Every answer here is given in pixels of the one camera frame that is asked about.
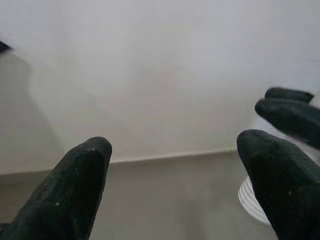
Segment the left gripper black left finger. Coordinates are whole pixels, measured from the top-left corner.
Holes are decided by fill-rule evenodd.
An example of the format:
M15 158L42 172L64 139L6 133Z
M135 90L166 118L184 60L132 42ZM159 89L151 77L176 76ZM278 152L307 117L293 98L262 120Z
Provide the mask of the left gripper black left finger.
M37 186L2 240L88 240L99 209L112 145L92 137L69 150Z

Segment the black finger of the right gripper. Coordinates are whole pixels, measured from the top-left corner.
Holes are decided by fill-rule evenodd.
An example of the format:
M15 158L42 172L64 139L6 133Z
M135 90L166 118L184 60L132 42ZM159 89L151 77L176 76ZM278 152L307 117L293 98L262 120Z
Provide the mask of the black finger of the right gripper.
M284 134L313 147L320 147L320 110L297 100L265 98L255 112Z
M314 95L301 90L287 89L281 87L272 87L269 88L265 94L265 99L283 99L283 100L292 100L300 101L303 103L310 103L314 98Z

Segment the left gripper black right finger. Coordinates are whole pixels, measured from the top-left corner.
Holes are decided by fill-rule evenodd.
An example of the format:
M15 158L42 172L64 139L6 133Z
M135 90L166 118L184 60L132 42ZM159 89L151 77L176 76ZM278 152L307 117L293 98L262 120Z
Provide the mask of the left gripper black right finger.
M237 139L255 197L280 240L320 238L320 168L295 144L262 130Z

